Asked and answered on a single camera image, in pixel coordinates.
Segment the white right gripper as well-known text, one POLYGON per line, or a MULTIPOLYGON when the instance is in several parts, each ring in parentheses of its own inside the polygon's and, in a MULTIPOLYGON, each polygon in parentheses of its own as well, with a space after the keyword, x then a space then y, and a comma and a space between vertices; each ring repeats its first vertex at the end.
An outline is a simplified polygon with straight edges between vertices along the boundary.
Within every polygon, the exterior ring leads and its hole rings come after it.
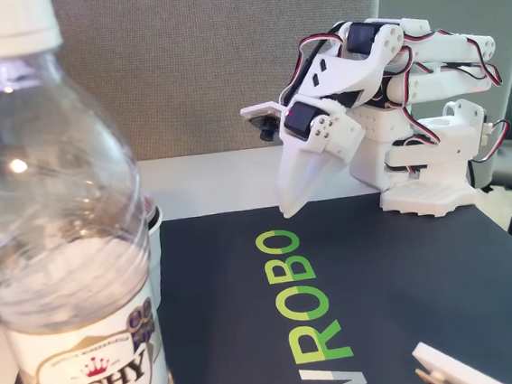
POLYGON ((283 151, 275 191, 290 218, 352 160, 365 131, 330 98, 294 100, 281 114, 283 151))

